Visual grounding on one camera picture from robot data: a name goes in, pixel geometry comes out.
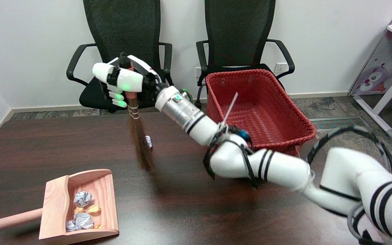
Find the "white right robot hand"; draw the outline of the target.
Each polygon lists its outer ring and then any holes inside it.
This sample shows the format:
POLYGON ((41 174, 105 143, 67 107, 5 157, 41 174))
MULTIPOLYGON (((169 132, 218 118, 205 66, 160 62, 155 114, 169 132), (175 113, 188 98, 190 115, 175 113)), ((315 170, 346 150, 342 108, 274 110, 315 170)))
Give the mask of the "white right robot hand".
POLYGON ((109 63, 94 64, 92 73, 100 83, 104 98, 121 108, 126 108, 138 93, 154 91, 163 82, 145 61, 124 52, 109 63))

